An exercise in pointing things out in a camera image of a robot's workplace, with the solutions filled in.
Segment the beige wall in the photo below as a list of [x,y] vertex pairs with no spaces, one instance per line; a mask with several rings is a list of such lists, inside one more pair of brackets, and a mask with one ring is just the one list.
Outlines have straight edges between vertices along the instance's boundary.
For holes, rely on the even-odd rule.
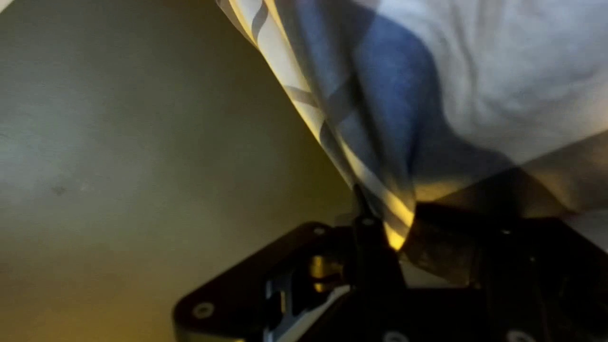
[[350,208],[212,0],[0,16],[0,342],[170,342],[185,293]]

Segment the cloth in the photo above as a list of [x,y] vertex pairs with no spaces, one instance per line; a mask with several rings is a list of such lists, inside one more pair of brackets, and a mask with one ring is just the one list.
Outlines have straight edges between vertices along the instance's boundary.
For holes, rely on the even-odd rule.
[[219,0],[403,244],[417,204],[608,247],[607,0]]

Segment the screw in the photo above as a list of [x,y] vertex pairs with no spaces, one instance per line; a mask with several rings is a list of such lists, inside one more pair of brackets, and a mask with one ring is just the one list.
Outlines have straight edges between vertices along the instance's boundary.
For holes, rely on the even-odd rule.
[[536,342],[531,335],[527,335],[525,331],[510,331],[508,333],[508,342]]
[[312,230],[316,236],[326,236],[326,228],[324,227],[318,227]]
[[198,306],[193,308],[193,316],[194,316],[196,320],[208,320],[208,318],[213,316],[213,312],[215,312],[213,303],[202,303],[202,304],[198,304]]
[[369,217],[364,219],[362,223],[364,223],[364,227],[375,227],[375,225],[377,225],[377,221],[375,221],[375,219],[369,219]]
[[402,335],[400,331],[388,331],[384,335],[383,342],[409,342],[409,339],[405,335]]

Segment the fabric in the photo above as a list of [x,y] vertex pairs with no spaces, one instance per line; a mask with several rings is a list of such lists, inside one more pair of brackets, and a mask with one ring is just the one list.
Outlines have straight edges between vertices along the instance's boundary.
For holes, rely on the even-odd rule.
[[563,217],[608,247],[608,2],[219,6],[396,246],[440,202]]

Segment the black machine part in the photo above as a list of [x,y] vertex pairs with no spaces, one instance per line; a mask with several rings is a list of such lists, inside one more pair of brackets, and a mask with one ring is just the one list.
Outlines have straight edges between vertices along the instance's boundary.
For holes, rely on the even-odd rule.
[[432,206],[417,215],[405,253],[462,289],[409,289],[375,217],[310,223],[185,297],[174,310],[177,341],[280,341],[343,285],[299,341],[608,341],[608,257],[563,223]]

